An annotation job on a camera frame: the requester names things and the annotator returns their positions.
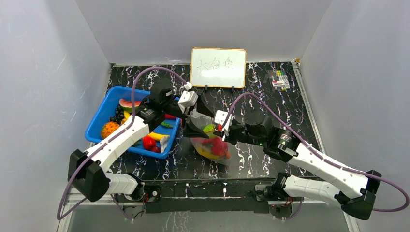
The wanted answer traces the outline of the green toy cabbage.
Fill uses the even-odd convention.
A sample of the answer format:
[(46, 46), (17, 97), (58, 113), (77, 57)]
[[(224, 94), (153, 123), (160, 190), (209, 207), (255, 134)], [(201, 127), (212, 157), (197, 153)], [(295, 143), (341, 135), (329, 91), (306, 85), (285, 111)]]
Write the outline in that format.
[(214, 136), (214, 131), (215, 131), (215, 125), (214, 124), (208, 124), (202, 128), (202, 131), (208, 135), (209, 137)]

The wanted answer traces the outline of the clear orange zip bag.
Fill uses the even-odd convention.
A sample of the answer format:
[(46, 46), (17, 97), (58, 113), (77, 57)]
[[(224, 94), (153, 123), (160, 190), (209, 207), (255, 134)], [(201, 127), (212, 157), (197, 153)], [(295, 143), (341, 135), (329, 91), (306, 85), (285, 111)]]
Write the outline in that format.
[(190, 139), (196, 152), (216, 163), (229, 165), (231, 155), (228, 143), (214, 134), (216, 126), (213, 124), (213, 118), (194, 111), (191, 119), (208, 136), (208, 138), (197, 137)]

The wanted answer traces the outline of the red toy apple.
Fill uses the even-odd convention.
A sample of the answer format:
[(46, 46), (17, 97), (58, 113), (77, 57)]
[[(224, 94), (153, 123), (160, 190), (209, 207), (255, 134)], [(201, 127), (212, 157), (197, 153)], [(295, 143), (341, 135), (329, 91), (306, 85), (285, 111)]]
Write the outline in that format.
[(213, 138), (213, 144), (211, 145), (211, 152), (215, 155), (222, 156), (227, 154), (228, 152), (228, 145), (224, 142), (221, 138), (215, 137)]

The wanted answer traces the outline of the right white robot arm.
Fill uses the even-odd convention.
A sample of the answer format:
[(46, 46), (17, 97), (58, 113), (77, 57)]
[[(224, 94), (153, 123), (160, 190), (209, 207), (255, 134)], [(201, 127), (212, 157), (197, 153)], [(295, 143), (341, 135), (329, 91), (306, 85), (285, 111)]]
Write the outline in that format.
[(304, 145), (290, 130), (277, 127), (268, 116), (255, 116), (248, 124), (238, 123), (232, 116), (226, 125), (223, 125), (224, 120), (225, 116), (214, 120), (224, 141), (259, 145), (268, 156), (301, 167), (320, 178), (317, 181), (279, 173), (272, 185), (256, 185), (259, 201), (310, 198), (338, 205), (343, 212), (357, 219), (370, 218), (379, 180), (345, 171), (345, 166), (339, 162), (332, 166), (332, 158), (322, 153), (316, 156), (315, 148)]

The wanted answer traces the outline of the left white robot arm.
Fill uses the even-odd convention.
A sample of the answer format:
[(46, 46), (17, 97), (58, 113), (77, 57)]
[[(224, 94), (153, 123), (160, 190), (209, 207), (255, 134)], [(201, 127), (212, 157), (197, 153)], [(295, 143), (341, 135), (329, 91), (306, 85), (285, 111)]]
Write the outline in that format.
[(208, 135), (191, 119), (194, 111), (214, 117), (215, 113), (205, 105), (202, 91), (187, 89), (174, 95), (168, 82), (155, 83), (150, 94), (143, 98), (129, 119), (107, 138), (82, 152), (75, 150), (70, 155), (68, 181), (87, 200), (95, 202), (106, 194), (127, 195), (132, 201), (143, 198), (142, 181), (132, 174), (111, 174), (109, 167), (128, 148), (154, 131), (166, 114), (182, 120), (186, 137), (207, 138)]

